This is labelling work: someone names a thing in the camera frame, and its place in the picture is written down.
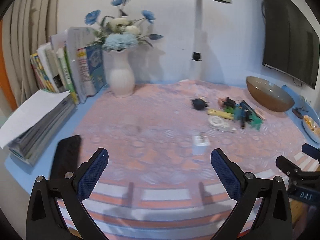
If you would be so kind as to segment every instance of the bowl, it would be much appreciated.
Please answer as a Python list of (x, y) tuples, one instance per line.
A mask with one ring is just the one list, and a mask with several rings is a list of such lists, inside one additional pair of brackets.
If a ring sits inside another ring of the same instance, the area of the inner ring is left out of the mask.
[(303, 128), (316, 143), (320, 143), (320, 127), (310, 116), (304, 115), (301, 120)]
[(252, 97), (271, 111), (285, 112), (294, 105), (294, 100), (286, 91), (265, 79), (247, 77), (247, 87)]

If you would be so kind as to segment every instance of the screw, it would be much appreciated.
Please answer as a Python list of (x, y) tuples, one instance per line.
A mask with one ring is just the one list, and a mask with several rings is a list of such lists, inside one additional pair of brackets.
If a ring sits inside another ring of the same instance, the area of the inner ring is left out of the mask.
[(40, 182), (41, 180), (43, 180), (43, 177), (42, 177), (42, 176), (38, 176), (38, 177), (36, 178), (36, 182)]
[(64, 175), (64, 177), (65, 177), (66, 179), (70, 179), (72, 176), (73, 176), (73, 173), (72, 173), (72, 172), (67, 172), (67, 173)]
[(278, 182), (281, 182), (281, 181), (282, 181), (282, 178), (281, 178), (280, 176), (276, 176), (275, 179), (276, 179), (276, 181), (278, 181)]
[(253, 179), (253, 178), (254, 178), (254, 175), (253, 175), (251, 172), (246, 172), (246, 173), (245, 173), (245, 177), (246, 177), (247, 179)]

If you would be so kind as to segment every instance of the white vase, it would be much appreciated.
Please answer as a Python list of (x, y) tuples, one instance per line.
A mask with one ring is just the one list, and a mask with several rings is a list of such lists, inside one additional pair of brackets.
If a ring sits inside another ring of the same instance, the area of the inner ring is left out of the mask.
[(135, 79), (128, 62), (127, 49), (122, 51), (112, 50), (113, 69), (110, 71), (109, 85), (114, 96), (125, 98), (133, 94)]

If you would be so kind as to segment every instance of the artificial flower arrangement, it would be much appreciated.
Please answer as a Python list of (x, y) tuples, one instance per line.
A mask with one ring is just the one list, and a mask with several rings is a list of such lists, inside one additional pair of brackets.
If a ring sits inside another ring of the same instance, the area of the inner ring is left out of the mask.
[(87, 14), (85, 23), (87, 25), (93, 25), (97, 23), (99, 29), (95, 30), (96, 41), (94, 44), (100, 44), (103, 50), (121, 51), (135, 47), (138, 44), (148, 44), (151, 47), (152, 44), (147, 40), (159, 40), (163, 38), (159, 34), (143, 34), (141, 23), (147, 20), (150, 24), (156, 19), (154, 14), (150, 11), (143, 10), (141, 13), (143, 18), (138, 20), (129, 20), (125, 17), (128, 15), (124, 12), (124, 6), (127, 5), (131, 0), (113, 0), (111, 4), (117, 6), (119, 10), (119, 17), (105, 16), (98, 21), (98, 17), (101, 13), (100, 10), (93, 11)]

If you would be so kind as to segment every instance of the light blue flower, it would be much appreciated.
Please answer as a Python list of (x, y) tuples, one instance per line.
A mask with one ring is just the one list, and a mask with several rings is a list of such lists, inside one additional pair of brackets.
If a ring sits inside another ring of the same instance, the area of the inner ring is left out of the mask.
[(111, 4), (113, 6), (118, 6), (118, 5), (122, 4), (122, 3), (123, 3), (123, 0), (113, 0), (113, 1), (111, 1)]
[(150, 11), (147, 11), (147, 10), (144, 10), (141, 12), (142, 15), (148, 20), (148, 22), (150, 22), (151, 24), (153, 24), (153, 21), (156, 19), (155, 18), (155, 15), (150, 12)]
[(128, 49), (136, 46), (138, 44), (138, 39), (135, 35), (131, 33), (124, 33), (124, 34), (110, 34), (102, 48), (104, 50), (122, 50)]
[(85, 17), (85, 24), (87, 25), (93, 25), (97, 22), (97, 18), (99, 17), (101, 11), (96, 10), (91, 13), (88, 13), (87, 16)]

